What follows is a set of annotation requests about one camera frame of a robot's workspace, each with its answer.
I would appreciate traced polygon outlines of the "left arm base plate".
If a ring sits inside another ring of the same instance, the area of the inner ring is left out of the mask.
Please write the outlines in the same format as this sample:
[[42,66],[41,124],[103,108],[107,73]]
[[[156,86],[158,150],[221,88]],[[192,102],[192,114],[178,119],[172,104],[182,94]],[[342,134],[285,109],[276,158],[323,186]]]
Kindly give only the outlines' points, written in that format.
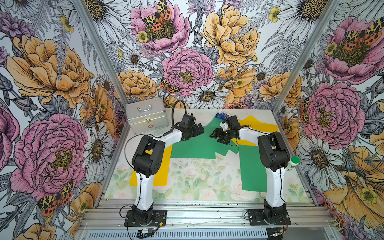
[[152,210],[149,212],[128,211],[124,226],[125,227],[164,227],[167,221],[167,210]]

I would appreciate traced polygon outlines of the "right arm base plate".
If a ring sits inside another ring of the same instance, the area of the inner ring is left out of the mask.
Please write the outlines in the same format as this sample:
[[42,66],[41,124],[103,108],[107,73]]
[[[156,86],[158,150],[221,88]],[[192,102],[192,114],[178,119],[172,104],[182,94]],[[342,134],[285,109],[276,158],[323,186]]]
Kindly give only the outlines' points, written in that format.
[[247,211],[246,217],[251,226],[289,226],[292,224],[287,211],[250,209]]

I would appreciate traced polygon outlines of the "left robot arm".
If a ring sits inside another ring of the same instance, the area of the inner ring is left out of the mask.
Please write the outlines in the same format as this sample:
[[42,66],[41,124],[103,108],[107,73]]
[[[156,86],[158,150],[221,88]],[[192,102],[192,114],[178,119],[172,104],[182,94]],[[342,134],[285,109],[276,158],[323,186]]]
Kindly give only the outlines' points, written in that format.
[[201,124],[182,128],[179,124],[174,130],[160,137],[144,135],[133,155],[132,164],[137,176],[137,197],[132,206],[134,219],[142,225],[148,225],[153,218],[153,184],[154,177],[159,171],[165,149],[175,143],[188,141],[204,133]]

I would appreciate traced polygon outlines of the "large green paper sheet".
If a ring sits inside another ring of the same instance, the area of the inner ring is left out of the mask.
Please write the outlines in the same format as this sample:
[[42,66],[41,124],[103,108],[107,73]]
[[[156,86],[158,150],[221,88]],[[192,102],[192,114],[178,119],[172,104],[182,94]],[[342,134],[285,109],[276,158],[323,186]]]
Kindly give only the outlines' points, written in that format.
[[239,145],[242,189],[252,192],[267,192],[267,173],[260,159],[257,146]]

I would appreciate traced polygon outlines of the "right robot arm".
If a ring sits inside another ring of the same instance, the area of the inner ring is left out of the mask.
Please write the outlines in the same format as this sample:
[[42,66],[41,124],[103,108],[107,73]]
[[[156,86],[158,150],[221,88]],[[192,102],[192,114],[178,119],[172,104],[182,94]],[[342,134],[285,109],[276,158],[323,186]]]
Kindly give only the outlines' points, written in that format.
[[277,226],[287,228],[291,224],[286,201],[283,199],[284,175],[291,155],[279,132],[266,133],[241,126],[224,131],[216,128],[210,138],[228,145],[232,139],[245,140],[259,147],[260,161],[267,173],[267,195],[263,209],[249,209],[245,219],[251,226]]

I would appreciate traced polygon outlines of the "yellow paper sheet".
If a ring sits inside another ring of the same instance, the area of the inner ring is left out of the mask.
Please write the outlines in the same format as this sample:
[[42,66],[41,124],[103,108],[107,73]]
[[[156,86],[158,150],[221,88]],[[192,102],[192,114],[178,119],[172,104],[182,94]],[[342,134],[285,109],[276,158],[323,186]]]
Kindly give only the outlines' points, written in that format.
[[[279,131],[279,128],[277,125],[262,123],[256,118],[254,118],[253,116],[248,116],[243,120],[239,120],[239,123],[241,124],[241,126],[250,125],[252,129],[259,130],[262,132],[273,133],[273,132]],[[256,143],[252,143],[243,139],[238,140],[237,143],[239,145],[244,145],[244,146],[258,146],[257,139],[256,139]]]
[[165,149],[162,165],[159,171],[155,174],[155,178],[154,178],[155,187],[163,187],[163,186],[166,186],[168,183],[168,174],[169,174],[169,168],[170,168],[170,162],[171,162],[172,147],[173,146],[170,146]]

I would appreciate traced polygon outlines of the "yellow paper sheet top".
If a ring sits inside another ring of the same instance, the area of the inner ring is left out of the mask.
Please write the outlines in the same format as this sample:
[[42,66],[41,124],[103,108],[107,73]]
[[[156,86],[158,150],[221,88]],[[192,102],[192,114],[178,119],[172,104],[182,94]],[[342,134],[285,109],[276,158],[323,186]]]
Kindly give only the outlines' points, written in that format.
[[[262,123],[256,118],[254,118],[253,116],[248,116],[243,120],[239,120],[239,123],[241,124],[241,126],[250,125],[252,129],[259,130],[262,132],[273,133],[273,132],[279,131],[279,128],[277,125]],[[237,143],[239,145],[244,145],[244,146],[258,146],[257,139],[256,139],[256,143],[252,143],[243,139],[238,140]]]

